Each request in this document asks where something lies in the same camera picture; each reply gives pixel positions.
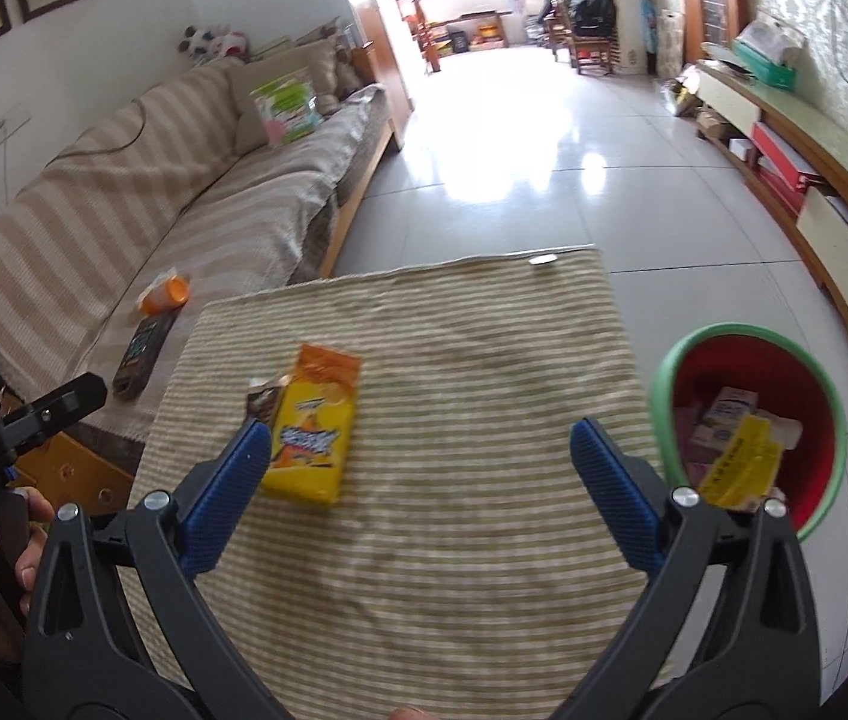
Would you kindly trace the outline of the beige sofa cushion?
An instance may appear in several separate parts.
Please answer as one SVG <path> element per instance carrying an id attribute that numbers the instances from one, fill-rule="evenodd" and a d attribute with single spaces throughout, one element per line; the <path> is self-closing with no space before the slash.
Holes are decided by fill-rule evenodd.
<path id="1" fill-rule="evenodd" d="M 239 112 L 234 151 L 297 142 L 339 109 L 336 47 L 331 39 L 283 50 L 227 70 Z"/>

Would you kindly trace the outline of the orange plastic cup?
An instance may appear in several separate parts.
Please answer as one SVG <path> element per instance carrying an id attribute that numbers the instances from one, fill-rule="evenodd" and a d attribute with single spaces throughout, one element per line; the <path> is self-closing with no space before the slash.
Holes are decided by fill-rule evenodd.
<path id="1" fill-rule="evenodd" d="M 184 307 L 190 300 L 190 282 L 177 271 L 167 271 L 154 278 L 148 288 L 139 294 L 138 310 L 143 316 L 157 316 L 162 312 Z"/>

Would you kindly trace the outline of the green box on cabinet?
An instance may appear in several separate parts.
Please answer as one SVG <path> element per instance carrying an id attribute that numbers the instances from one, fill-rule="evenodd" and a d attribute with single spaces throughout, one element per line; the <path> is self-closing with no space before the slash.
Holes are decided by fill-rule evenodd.
<path id="1" fill-rule="evenodd" d="M 766 55 L 760 54 L 759 50 L 749 47 L 739 39 L 733 41 L 733 52 L 758 82 L 772 88 L 785 89 L 785 91 L 795 89 L 796 70 L 794 68 L 772 62 Z"/>

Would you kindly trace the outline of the wooden chair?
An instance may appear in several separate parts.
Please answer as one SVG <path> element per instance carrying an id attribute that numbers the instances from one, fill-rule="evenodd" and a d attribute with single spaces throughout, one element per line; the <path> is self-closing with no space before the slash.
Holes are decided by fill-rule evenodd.
<path id="1" fill-rule="evenodd" d="M 561 44 L 579 75 L 611 75 L 618 50 L 616 0 L 554 0 Z"/>

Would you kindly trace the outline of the green pink snack bag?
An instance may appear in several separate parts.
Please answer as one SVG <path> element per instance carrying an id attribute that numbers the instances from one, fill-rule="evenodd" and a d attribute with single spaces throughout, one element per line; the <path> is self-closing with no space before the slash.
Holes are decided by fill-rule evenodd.
<path id="1" fill-rule="evenodd" d="M 250 93 L 269 146 L 289 145 L 312 135 L 323 117 L 307 68 L 286 73 Z"/>

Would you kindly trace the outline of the striped beige table mat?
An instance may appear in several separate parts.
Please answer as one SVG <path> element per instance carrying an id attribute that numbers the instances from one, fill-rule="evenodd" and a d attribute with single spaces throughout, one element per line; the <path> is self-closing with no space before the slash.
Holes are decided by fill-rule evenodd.
<path id="1" fill-rule="evenodd" d="M 257 497 L 198 582 L 299 718 L 543 718 L 643 587 L 569 458 L 598 419 L 657 445 L 602 255 L 567 249 L 314 281 L 208 305 L 134 492 L 224 449 L 248 385 L 314 343 L 362 362 L 341 496 Z"/>

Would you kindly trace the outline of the red bin green rim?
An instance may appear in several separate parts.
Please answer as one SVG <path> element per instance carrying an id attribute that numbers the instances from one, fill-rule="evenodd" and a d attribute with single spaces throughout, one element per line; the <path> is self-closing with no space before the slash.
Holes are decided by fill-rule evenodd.
<path id="1" fill-rule="evenodd" d="M 782 500 L 801 541 L 837 499 L 844 408 L 821 364 L 769 328 L 717 323 L 687 335 L 660 362 L 648 405 L 673 486 L 730 511 Z"/>

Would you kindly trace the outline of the plush toy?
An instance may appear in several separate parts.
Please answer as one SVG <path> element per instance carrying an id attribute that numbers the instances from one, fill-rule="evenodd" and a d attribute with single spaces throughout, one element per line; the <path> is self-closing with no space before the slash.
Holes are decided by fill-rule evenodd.
<path id="1" fill-rule="evenodd" d="M 225 57 L 245 60 L 248 57 L 248 39 L 243 32 L 234 31 L 227 25 L 209 28 L 188 25 L 177 50 L 186 55 L 193 65 L 203 65 Z"/>

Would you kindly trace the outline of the white milk carton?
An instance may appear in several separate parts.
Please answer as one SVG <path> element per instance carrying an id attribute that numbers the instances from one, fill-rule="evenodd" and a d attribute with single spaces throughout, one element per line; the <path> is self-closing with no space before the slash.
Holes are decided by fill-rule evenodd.
<path id="1" fill-rule="evenodd" d="M 751 390 L 723 387 L 712 405 L 692 424 L 689 450 L 692 457 L 716 457 L 733 439 L 741 421 L 756 410 L 759 395 Z"/>

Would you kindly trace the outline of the brown chocolate wrapper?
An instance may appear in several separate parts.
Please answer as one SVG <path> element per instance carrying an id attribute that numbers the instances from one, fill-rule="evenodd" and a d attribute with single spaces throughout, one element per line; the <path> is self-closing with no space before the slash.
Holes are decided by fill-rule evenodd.
<path id="1" fill-rule="evenodd" d="M 287 374 L 271 377 L 271 379 L 255 377 L 255 379 L 250 380 L 246 389 L 246 416 L 256 419 L 268 427 L 273 426 L 288 383 L 289 376 Z"/>

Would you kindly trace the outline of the black remote control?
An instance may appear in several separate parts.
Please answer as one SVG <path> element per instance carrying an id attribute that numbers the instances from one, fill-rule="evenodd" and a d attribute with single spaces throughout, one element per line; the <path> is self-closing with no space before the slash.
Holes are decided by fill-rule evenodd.
<path id="1" fill-rule="evenodd" d="M 148 387 L 162 346 L 179 314 L 179 309 L 167 310 L 138 323 L 112 380 L 112 394 L 118 400 L 136 400 Z"/>

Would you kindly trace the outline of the yellow orange snack packet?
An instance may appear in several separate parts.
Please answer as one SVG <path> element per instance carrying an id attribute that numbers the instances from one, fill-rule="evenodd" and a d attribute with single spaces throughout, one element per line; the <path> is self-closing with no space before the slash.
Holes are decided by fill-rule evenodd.
<path id="1" fill-rule="evenodd" d="M 331 507 L 348 460 L 362 361 L 303 344 L 271 429 L 271 460 L 260 491 L 273 499 Z"/>

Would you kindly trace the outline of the yellow paper box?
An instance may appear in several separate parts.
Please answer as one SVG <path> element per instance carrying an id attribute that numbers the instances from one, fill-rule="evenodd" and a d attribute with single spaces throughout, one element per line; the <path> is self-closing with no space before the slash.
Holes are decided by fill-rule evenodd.
<path id="1" fill-rule="evenodd" d="M 707 504 L 720 509 L 753 512 L 777 489 L 785 452 L 803 436 L 803 424 L 757 411 L 741 421 L 721 456 L 709 466 L 699 484 Z"/>

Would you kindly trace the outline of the long wooden TV cabinet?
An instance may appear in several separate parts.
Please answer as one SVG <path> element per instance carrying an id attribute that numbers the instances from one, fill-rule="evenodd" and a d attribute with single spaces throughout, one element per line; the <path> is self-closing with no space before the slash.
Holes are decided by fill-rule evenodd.
<path id="1" fill-rule="evenodd" d="M 848 133 L 785 89 L 749 80 L 715 60 L 692 65 L 702 107 L 730 133 L 712 143 L 798 250 L 848 332 Z"/>

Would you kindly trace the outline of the striped beige sofa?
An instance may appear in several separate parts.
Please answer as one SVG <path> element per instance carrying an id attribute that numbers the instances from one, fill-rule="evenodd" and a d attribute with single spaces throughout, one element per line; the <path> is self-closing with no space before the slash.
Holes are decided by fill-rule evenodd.
<path id="1" fill-rule="evenodd" d="M 344 99 L 291 145 L 235 149 L 234 60 L 154 86 L 86 130 L 0 216 L 0 379 L 37 400 L 91 371 L 115 377 L 139 294 L 175 271 L 191 296 L 148 385 L 111 398 L 97 431 L 145 442 L 201 310 L 310 281 L 392 133 L 382 86 Z"/>

